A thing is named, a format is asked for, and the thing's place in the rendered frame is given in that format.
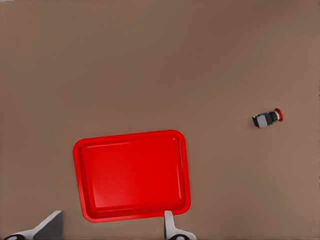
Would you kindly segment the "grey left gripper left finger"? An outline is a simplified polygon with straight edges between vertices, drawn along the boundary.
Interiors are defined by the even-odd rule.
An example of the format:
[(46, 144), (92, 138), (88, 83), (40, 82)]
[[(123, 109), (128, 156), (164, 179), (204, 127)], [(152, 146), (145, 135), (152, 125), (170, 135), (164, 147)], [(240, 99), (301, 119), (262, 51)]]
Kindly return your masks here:
[(62, 240), (64, 211), (56, 210), (32, 229), (13, 233), (3, 240)]

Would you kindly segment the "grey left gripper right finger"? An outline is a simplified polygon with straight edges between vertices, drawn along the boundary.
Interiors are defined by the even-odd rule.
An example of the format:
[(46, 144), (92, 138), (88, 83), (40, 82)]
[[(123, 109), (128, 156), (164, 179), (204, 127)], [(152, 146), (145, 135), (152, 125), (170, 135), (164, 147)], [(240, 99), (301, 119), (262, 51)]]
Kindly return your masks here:
[(175, 226), (173, 213), (169, 210), (164, 212), (164, 239), (165, 240), (197, 240), (197, 237)]

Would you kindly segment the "red rectangular tray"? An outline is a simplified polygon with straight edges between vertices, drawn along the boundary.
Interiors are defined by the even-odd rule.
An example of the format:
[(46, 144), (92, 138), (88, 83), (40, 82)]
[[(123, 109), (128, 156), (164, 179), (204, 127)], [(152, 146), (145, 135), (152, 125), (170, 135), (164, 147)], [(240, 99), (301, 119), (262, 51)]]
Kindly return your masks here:
[(181, 215), (191, 206), (186, 139), (177, 130), (83, 138), (72, 153), (88, 222)]

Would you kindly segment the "red push-button switch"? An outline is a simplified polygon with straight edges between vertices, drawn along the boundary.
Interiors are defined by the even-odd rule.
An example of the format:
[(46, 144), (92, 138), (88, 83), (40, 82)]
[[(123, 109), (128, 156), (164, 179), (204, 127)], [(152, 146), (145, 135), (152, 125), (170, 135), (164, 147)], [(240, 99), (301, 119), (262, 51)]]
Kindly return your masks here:
[(259, 128), (266, 128), (273, 125), (274, 122), (282, 122), (284, 120), (284, 114), (279, 108), (275, 108), (273, 111), (256, 114), (252, 117), (254, 125)]

